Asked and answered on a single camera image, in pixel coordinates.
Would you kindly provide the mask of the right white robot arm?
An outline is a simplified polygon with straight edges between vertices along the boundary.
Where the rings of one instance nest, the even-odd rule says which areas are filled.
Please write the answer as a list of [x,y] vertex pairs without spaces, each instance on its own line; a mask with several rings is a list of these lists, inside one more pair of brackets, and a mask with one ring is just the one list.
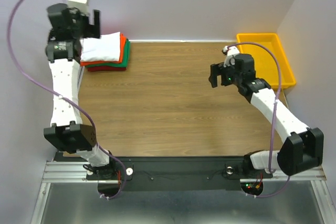
[[278,133],[282,147],[278,151],[256,151],[246,155],[241,170],[253,177],[261,169],[281,170],[292,176],[318,167],[323,159],[324,135],[319,128],[310,128],[276,97],[266,80],[257,78],[254,60],[249,54],[233,54],[224,62],[210,66],[209,82],[218,85],[235,85],[238,92],[271,123]]

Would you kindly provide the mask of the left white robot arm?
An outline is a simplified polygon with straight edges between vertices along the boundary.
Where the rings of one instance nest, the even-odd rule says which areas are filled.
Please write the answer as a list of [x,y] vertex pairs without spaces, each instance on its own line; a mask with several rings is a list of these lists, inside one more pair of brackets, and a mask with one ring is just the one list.
[[53,114],[45,139],[58,151],[78,154],[88,161],[85,169],[106,179],[113,178],[117,166],[101,150],[94,126],[82,122],[78,106],[78,74],[82,53],[81,40],[100,38],[100,12],[94,10],[94,23],[76,7],[58,3],[47,8],[51,23],[45,49],[53,78]]

